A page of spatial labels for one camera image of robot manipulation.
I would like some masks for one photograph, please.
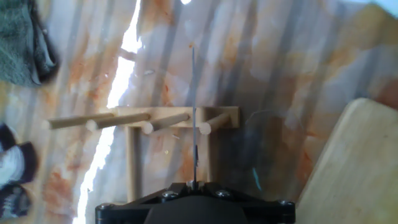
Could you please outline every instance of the wooden peg rack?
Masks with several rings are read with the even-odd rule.
[[[69,118],[46,120],[43,127],[48,129],[69,128],[85,125],[90,131],[96,131],[111,126],[126,127],[126,159],[127,159],[127,200],[137,199],[137,172],[135,170],[134,130],[141,128],[144,134],[152,134],[165,128],[193,128],[192,107],[151,107],[131,108],[120,106],[111,108],[105,113]],[[221,128],[239,127],[239,108],[237,106],[200,107],[196,110],[196,124],[202,134],[201,149],[207,152],[207,181],[213,180],[210,158],[210,134]]]

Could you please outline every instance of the black plastic mount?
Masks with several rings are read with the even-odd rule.
[[[97,224],[113,223],[295,223],[293,202],[265,202],[220,184],[174,183],[125,205],[95,208]]]

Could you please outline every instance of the orange stain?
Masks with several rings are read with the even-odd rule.
[[[72,190],[70,182],[63,179],[59,172],[52,172],[43,187],[43,200],[51,210],[63,210],[72,203]]]
[[[233,65],[236,61],[236,56],[238,54],[237,43],[238,43],[238,40],[234,36],[230,36],[225,43],[223,58],[230,65]]]
[[[398,80],[389,82],[375,99],[377,102],[398,110]]]
[[[334,50],[326,60],[327,65],[341,67],[349,65],[356,58],[356,53],[351,47]]]
[[[193,157],[192,157],[192,145],[186,144],[182,149],[182,165],[178,170],[182,180],[184,182],[193,180]]]
[[[296,176],[300,181],[302,187],[307,183],[308,178],[313,170],[313,164],[306,152],[300,158],[300,162],[297,167]]]
[[[175,24],[170,0],[146,0],[143,12],[143,20],[139,26],[141,34],[151,32],[158,24],[170,26]]]
[[[156,137],[155,144],[154,144],[154,153],[162,152],[163,150],[163,142],[164,142],[164,136],[158,136]]]
[[[307,131],[307,136],[310,136],[310,137],[315,137],[315,138],[317,138],[318,137],[318,135],[317,134],[315,134],[314,132],[312,132],[312,131]]]

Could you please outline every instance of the marble wall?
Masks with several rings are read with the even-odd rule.
[[[0,116],[40,157],[21,223],[93,223],[126,202],[123,129],[42,128],[115,106],[240,106],[221,131],[216,179],[265,200],[297,200],[344,107],[398,109],[398,20],[339,0],[37,0],[60,68],[28,89],[0,82]],[[192,132],[141,136],[142,195],[192,180]],[[198,175],[205,179],[206,154]]]

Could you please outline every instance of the wooden peg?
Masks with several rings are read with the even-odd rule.
[[[149,118],[149,114],[139,113],[126,116],[116,116],[112,118],[91,119],[87,121],[86,128],[90,131],[96,131],[111,126],[146,121]]]
[[[132,202],[139,198],[139,185],[141,184],[140,154],[137,144],[136,131],[139,128],[125,127],[126,130],[126,174],[127,174],[127,202]]]
[[[111,117],[113,117],[112,113],[103,113],[103,114],[93,114],[88,116],[74,116],[70,118],[48,119],[43,122],[42,127],[47,129],[67,128],[67,127],[86,124],[86,122],[91,119],[111,118]]]
[[[231,121],[229,114],[223,113],[199,125],[202,134],[210,134]]]
[[[182,113],[182,114],[158,119],[155,121],[149,121],[143,125],[142,131],[145,134],[150,134],[150,133],[153,133],[154,131],[167,128],[173,124],[178,124],[179,122],[186,121],[188,119],[189,119],[189,115],[186,113]]]

